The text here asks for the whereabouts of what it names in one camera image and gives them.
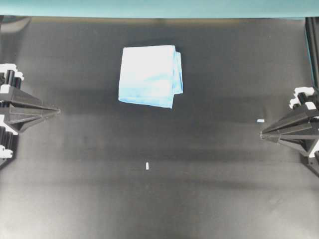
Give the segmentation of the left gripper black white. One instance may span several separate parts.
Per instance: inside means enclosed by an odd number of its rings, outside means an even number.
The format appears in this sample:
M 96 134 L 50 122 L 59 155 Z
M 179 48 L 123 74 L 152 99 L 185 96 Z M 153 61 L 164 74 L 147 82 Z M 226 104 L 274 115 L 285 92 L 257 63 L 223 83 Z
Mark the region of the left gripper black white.
M 0 65 L 1 169 L 13 160 L 18 134 L 60 114 L 60 109 L 56 106 L 20 90 L 23 80 L 23 73 L 18 71 L 15 64 L 4 63 Z

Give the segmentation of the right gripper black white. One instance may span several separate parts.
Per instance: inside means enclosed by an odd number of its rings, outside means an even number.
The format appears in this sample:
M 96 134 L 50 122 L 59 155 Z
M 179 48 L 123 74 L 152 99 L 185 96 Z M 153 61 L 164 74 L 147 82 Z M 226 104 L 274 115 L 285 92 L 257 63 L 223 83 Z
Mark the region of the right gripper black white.
M 261 131 L 261 139 L 297 150 L 303 155 L 301 163 L 318 177 L 319 123 L 311 120 L 319 116 L 319 91 L 295 88 L 289 107 L 289 113 Z

